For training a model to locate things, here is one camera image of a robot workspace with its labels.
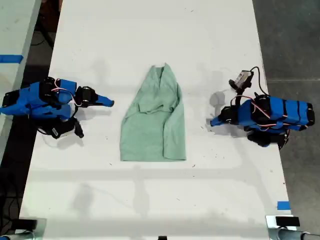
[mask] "gray floor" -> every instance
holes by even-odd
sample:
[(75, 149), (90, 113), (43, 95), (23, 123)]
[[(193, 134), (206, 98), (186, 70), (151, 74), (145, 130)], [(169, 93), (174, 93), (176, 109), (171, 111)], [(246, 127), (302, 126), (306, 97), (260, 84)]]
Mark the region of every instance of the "gray floor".
[[(320, 0), (253, 2), (269, 93), (313, 103), (316, 119), (320, 119)], [(35, 33), (32, 43), (41, 40)], [(32, 46), (27, 64), (46, 67), (51, 54), (46, 43)], [(320, 129), (315, 125), (292, 132), (280, 152), (292, 212), (300, 217), (302, 230), (318, 234), (319, 141)]]

